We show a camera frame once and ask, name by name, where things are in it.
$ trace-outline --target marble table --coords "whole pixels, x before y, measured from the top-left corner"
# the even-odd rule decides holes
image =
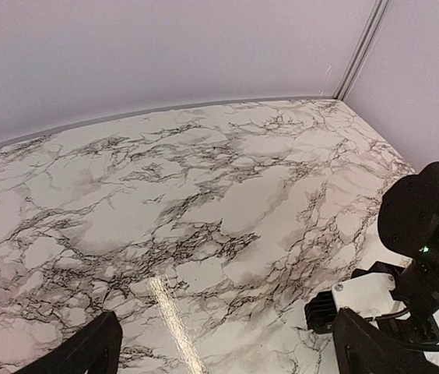
[[[376,260],[412,168],[339,101],[157,112],[0,149],[0,373],[102,310],[120,373],[331,373],[304,305]],[[439,355],[431,355],[439,363]]]

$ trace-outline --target gray wall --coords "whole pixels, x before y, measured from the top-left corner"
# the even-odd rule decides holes
[[[439,0],[393,0],[346,103],[412,165],[439,160]]]
[[[374,0],[0,0],[0,142],[128,111],[332,96]]]

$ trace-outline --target white wall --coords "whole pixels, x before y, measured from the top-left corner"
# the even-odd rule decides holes
[[[0,142],[128,111],[332,96],[374,0],[0,0]]]
[[[415,168],[439,160],[439,0],[393,0],[346,103]]]

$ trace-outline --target gray marble vein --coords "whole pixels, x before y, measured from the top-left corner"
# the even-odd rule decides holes
[[[385,250],[413,170],[339,101],[175,110],[0,149],[0,373],[103,310],[120,373],[335,372],[304,305]],[[439,363],[439,357],[431,358]]]

